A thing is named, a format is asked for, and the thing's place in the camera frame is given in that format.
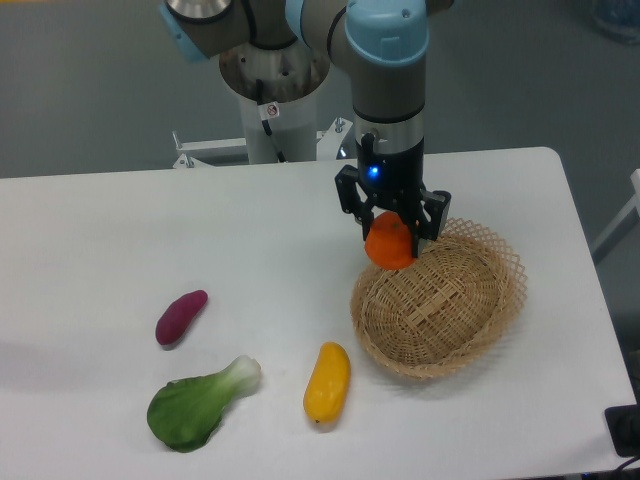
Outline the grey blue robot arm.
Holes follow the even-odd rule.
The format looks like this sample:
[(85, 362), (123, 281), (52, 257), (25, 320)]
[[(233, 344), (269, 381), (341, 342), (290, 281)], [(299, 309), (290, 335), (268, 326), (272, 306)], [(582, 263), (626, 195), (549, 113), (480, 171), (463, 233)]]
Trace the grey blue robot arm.
[(440, 235), (451, 196), (423, 181), (428, 19), (446, 1), (164, 1), (161, 17), (183, 56), (217, 58), (228, 85), (274, 133), (283, 105), (310, 95), (330, 67), (351, 83), (355, 165), (335, 183), (365, 240), (399, 216), (417, 257)]

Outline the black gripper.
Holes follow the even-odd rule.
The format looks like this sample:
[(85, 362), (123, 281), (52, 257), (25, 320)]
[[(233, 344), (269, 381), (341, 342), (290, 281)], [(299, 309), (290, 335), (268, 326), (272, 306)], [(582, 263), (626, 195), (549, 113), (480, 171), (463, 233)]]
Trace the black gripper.
[(361, 226), (363, 241), (374, 220), (374, 207), (398, 213), (409, 222), (411, 254), (418, 258), (426, 244), (442, 232), (452, 196), (445, 190), (424, 188), (424, 140), (397, 153), (379, 153), (377, 144), (374, 134), (367, 132), (357, 147), (357, 168), (345, 165), (335, 176), (341, 209)]

